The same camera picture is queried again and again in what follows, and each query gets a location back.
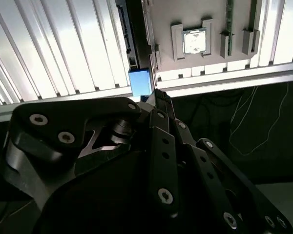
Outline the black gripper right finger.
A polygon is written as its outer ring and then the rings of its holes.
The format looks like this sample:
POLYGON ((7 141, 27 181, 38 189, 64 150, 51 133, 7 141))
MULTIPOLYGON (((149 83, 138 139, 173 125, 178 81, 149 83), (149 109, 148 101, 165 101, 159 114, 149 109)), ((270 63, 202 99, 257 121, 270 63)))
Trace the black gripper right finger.
POLYGON ((200 234, 291 234, 286 217, 211 141, 195 141, 175 116, 170 96, 156 90, 156 107, 166 113, 187 166, 186 200, 200 234))

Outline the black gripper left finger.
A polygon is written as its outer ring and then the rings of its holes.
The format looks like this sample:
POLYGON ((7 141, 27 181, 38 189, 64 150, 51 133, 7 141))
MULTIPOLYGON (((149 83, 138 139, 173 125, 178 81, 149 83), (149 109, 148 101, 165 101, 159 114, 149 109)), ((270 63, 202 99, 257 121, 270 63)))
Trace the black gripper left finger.
POLYGON ((12 113, 0 170, 43 211, 63 185, 134 151, 175 152, 156 97, 28 103, 12 113))

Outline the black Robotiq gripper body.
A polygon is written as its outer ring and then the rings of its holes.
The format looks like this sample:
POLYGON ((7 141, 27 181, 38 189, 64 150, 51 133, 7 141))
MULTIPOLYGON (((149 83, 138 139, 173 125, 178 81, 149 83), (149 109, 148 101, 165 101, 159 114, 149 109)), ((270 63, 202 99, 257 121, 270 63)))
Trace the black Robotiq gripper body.
POLYGON ((221 213, 194 166, 175 152, 134 151, 63 185, 47 201, 38 234, 222 234, 221 213))

